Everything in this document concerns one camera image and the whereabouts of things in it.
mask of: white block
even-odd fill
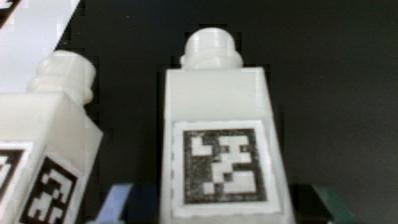
[[[63,57],[89,63],[73,54]],[[57,66],[57,60],[47,62]],[[15,167],[0,186],[0,224],[75,223],[104,134],[82,108],[86,97],[75,97],[84,91],[63,89],[68,77],[29,93],[0,94],[0,158]]]
[[[168,71],[160,222],[294,224],[264,69],[242,68],[219,29],[194,34],[182,63]]]

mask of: qr-like code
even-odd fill
[[[0,0],[0,29],[22,0]]]
[[[185,204],[267,201],[255,129],[184,132]]]
[[[11,179],[15,176],[17,168],[22,161],[22,150],[0,150],[0,203],[6,196]]]
[[[65,224],[79,177],[47,157],[20,223]]]

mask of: dark surface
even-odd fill
[[[333,220],[333,214],[326,207],[326,202],[311,185],[290,186],[296,218],[299,224],[327,224]]]
[[[269,65],[290,183],[338,189],[365,223],[398,220],[398,1],[88,0],[61,49],[98,66],[89,115],[105,131],[81,217],[112,183],[159,183],[166,69],[189,34],[224,27]]]

